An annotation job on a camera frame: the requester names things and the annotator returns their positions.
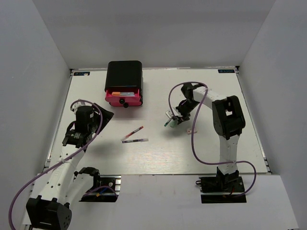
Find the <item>green pen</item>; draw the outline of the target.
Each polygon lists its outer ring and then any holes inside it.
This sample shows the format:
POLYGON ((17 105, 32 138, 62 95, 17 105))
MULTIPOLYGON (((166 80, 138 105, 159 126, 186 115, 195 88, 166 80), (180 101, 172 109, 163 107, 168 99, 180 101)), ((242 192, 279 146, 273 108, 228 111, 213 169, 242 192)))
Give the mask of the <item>green pen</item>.
POLYGON ((173 122, 173 119, 172 119, 172 118, 168 119, 168 120, 166 121, 166 123, 164 124, 164 127, 170 126, 170 125, 172 124, 172 122, 173 122))

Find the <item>white eraser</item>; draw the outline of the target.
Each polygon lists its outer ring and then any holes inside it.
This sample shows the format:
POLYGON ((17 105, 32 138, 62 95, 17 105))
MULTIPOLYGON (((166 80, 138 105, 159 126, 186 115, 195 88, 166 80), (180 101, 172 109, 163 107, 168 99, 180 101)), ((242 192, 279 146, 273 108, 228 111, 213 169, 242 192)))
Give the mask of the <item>white eraser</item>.
POLYGON ((193 129, 188 129, 188 130, 187 130, 187 134, 188 134, 188 135, 191 135, 192 133, 195 134, 195 133, 197 133, 197 132, 198 132, 197 129, 194 129, 194 130, 193 130, 193 129))

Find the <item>orange highlighter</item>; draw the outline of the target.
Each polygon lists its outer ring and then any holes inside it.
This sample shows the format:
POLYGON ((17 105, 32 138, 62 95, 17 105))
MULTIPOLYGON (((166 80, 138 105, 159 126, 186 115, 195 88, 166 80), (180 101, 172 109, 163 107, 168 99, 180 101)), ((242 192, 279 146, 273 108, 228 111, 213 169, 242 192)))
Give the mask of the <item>orange highlighter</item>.
POLYGON ((112 96, 120 96, 120 95, 121 95, 121 92, 112 92, 111 95, 112 95, 112 96))

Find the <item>pink top drawer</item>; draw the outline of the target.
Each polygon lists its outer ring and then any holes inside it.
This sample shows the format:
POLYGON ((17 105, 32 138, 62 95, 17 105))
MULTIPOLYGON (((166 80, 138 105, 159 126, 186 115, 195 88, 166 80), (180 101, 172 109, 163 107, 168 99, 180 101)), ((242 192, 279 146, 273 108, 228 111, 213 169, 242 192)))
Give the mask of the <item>pink top drawer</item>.
POLYGON ((142 105, 142 94, 138 88, 109 88, 106 90, 105 100, 114 107, 128 108, 142 105), (134 92, 134 96, 112 96, 112 92, 134 92))

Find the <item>blue highlighter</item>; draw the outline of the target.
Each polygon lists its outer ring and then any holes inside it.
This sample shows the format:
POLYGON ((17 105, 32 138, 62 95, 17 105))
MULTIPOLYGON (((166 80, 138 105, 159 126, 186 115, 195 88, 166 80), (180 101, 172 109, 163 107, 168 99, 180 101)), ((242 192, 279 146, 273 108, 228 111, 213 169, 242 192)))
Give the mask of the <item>blue highlighter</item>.
POLYGON ((120 96, 134 96, 135 93, 134 92, 121 92, 120 96))

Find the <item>red pen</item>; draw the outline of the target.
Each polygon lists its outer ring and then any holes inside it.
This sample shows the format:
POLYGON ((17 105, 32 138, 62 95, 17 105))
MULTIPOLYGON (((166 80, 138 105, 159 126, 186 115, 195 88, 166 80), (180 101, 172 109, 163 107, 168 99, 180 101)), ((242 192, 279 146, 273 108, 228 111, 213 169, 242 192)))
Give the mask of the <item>red pen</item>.
POLYGON ((127 140, 130 136, 132 136, 133 134, 135 134, 136 132, 140 131, 141 129, 143 129, 143 126, 137 128, 136 130, 130 132, 129 134, 127 134, 126 136, 124 136, 121 141, 125 141, 127 140))

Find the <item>purple pen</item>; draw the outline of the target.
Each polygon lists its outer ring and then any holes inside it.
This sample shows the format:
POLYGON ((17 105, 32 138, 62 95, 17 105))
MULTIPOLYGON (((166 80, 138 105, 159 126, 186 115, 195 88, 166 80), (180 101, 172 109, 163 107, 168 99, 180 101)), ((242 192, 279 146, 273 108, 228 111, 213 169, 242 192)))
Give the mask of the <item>purple pen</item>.
POLYGON ((149 141, 148 138, 138 138, 138 139, 130 139, 130 140, 121 140, 122 143, 135 143, 135 142, 147 142, 149 141))

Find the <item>green highlighter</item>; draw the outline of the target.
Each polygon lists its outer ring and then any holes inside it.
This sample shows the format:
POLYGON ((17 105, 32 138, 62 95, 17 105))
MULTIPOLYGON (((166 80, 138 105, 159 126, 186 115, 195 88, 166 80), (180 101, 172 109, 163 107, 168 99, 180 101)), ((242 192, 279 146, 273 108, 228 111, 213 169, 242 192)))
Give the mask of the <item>green highlighter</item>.
POLYGON ((170 126, 171 128, 176 127, 176 125, 177 125, 177 121, 175 121, 175 120, 173 120, 173 121, 171 121, 171 122, 169 123, 169 126, 170 126))

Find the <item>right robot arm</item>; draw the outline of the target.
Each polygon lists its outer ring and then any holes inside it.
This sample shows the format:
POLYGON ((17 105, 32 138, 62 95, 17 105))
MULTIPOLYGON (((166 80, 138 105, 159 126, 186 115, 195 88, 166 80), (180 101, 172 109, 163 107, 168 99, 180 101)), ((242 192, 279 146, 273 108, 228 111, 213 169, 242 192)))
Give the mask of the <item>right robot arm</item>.
POLYGON ((169 110, 170 126, 175 127, 190 120, 190 113, 198 105, 205 105, 212 110, 213 127, 220 140, 217 173, 222 175, 216 179, 216 184, 220 190, 228 191, 234 185, 234 178, 238 177, 237 144, 246 125, 239 98, 218 94, 195 82, 183 83, 181 92, 185 100, 169 110))

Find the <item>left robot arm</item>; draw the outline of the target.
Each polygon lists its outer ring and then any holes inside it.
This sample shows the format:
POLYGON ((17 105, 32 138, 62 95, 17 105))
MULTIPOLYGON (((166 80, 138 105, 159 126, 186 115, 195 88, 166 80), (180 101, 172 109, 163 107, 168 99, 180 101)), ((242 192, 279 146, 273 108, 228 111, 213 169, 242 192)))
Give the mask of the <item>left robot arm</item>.
POLYGON ((77 166, 87 147, 114 116, 96 103, 78 101, 71 106, 75 119, 68 125, 57 164, 35 198, 30 198, 26 211, 33 228, 66 230, 72 219, 72 206, 83 196, 101 187, 100 172, 93 167, 77 166))

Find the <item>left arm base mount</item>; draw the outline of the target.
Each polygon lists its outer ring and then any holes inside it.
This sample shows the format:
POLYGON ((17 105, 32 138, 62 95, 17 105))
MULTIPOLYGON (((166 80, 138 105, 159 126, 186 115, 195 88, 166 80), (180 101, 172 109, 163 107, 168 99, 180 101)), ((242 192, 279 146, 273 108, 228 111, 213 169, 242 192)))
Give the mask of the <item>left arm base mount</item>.
POLYGON ((101 175, 99 184, 91 188, 80 202, 115 203, 119 197, 121 175, 101 175))

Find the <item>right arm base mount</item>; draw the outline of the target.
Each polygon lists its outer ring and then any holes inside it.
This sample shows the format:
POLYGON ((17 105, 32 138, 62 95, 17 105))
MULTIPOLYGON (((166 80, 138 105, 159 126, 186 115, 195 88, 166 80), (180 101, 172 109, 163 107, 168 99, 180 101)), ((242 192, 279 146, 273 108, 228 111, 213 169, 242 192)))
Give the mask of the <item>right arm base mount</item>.
POLYGON ((202 204, 235 204, 246 203, 243 179, 240 176, 236 181, 230 182, 226 187, 217 183, 216 177, 200 177, 196 182, 200 187, 202 204))

